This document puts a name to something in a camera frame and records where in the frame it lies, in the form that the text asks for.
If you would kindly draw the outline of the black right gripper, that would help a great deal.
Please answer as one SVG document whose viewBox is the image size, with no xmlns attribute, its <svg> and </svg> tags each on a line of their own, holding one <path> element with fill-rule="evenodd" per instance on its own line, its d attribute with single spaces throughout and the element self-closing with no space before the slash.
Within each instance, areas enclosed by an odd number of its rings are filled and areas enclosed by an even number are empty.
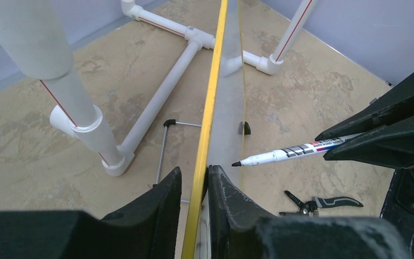
<svg viewBox="0 0 414 259">
<path fill-rule="evenodd" d="M 366 133 L 331 149 L 323 158 L 397 169 L 380 217 L 397 228 L 414 258 L 414 72 L 362 111 L 321 132 L 315 140 L 361 132 Z"/>
</svg>

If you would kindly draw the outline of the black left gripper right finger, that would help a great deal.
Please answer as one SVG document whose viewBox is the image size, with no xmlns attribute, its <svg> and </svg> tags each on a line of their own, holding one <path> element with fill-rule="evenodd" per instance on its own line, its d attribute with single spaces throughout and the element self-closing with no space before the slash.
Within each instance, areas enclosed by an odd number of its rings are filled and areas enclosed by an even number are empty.
<svg viewBox="0 0 414 259">
<path fill-rule="evenodd" d="M 397 229 L 374 217 L 278 217 L 208 169 L 212 258 L 409 258 Z"/>
</svg>

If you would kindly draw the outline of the yellow framed whiteboard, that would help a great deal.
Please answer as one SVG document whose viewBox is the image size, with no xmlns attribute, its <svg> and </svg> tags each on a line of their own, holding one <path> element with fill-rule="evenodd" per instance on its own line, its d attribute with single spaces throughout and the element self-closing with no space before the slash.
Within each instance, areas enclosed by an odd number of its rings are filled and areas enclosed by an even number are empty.
<svg viewBox="0 0 414 259">
<path fill-rule="evenodd" d="M 213 220 L 207 194 L 208 167 L 220 165 L 237 187 L 245 130 L 245 86 L 238 1 L 222 1 L 204 105 L 194 179 L 183 239 L 182 258 L 210 258 Z"/>
</svg>

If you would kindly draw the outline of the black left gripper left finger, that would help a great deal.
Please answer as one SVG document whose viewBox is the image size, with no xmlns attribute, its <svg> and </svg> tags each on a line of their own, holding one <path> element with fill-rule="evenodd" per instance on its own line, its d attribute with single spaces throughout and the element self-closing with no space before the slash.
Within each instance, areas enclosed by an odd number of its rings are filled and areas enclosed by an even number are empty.
<svg viewBox="0 0 414 259">
<path fill-rule="evenodd" d="M 182 173 L 96 219 L 80 210 L 0 212 L 0 258 L 174 258 Z"/>
</svg>

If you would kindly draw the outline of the white whiteboard marker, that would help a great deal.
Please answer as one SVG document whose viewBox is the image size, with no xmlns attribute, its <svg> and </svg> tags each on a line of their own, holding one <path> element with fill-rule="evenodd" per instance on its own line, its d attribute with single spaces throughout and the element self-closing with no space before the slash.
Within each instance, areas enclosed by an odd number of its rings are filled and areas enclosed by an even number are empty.
<svg viewBox="0 0 414 259">
<path fill-rule="evenodd" d="M 333 148 L 336 148 L 350 139 L 353 139 L 362 133 L 346 135 L 337 138 L 324 139 L 314 141 L 306 144 L 299 144 L 291 147 L 276 149 L 270 152 L 253 155 L 234 162 L 232 167 L 244 167 L 244 166 L 257 166 L 267 163 L 286 161 L 290 159 L 297 159 L 304 156 L 310 156 L 314 154 L 321 154 L 327 152 Z"/>
</svg>

